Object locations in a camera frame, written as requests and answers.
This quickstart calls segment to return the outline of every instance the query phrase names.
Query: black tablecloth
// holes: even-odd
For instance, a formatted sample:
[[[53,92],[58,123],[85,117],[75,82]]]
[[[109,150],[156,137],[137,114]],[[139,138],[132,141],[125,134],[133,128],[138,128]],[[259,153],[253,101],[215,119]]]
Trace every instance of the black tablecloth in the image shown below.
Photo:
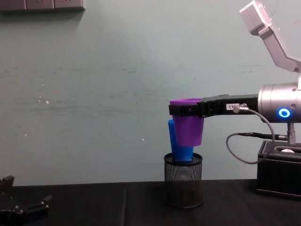
[[[30,204],[54,197],[47,219],[31,226],[300,226],[301,202],[258,195],[255,180],[208,180],[204,204],[166,206],[162,182],[14,187]]]

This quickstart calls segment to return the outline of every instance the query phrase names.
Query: black mesh cup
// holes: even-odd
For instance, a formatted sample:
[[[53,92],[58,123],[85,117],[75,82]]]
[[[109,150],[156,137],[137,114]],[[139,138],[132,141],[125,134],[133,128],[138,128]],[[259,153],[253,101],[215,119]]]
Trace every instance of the black mesh cup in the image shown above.
[[[194,208],[203,204],[202,160],[194,153],[191,161],[174,161],[172,153],[164,156],[164,202],[176,208]]]

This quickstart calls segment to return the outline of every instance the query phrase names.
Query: cable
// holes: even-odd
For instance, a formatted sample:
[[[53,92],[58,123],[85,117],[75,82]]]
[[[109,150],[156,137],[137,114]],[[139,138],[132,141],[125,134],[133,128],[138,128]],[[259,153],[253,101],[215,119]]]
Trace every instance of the cable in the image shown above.
[[[259,114],[258,112],[254,111],[254,110],[251,110],[251,109],[244,109],[245,112],[251,112],[253,114],[256,114],[257,116],[259,116],[269,127],[269,129],[271,130],[271,135],[272,135],[272,144],[271,144],[271,148],[265,153],[265,155],[263,156],[262,159],[260,160],[257,160],[257,161],[246,161],[240,157],[238,157],[230,148],[229,146],[229,139],[231,137],[234,137],[234,136],[239,136],[240,134],[239,133],[233,133],[233,134],[230,134],[227,139],[226,139],[226,146],[227,146],[227,149],[229,150],[229,152],[235,157],[237,158],[238,160],[246,163],[246,164],[251,164],[251,165],[254,165],[254,164],[258,164],[264,160],[266,160],[266,158],[268,157],[268,155],[273,151],[274,147],[275,147],[275,132],[274,132],[274,129],[271,125],[271,123],[261,114]]]

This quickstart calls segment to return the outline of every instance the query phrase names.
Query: label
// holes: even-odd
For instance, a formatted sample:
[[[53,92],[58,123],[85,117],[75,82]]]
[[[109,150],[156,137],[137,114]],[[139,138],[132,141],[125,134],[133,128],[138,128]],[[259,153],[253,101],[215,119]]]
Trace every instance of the label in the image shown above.
[[[239,106],[239,104],[226,104],[227,111],[233,111],[235,106]]]

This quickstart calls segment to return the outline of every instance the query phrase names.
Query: tissue box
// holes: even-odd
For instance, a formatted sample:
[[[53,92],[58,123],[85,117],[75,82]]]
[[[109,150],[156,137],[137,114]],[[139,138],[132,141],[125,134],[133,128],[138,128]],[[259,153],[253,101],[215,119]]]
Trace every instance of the tissue box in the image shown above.
[[[270,147],[271,141],[264,141],[258,159]],[[287,148],[295,153],[281,152]],[[301,144],[275,142],[268,158],[258,164],[256,190],[260,194],[301,200]]]

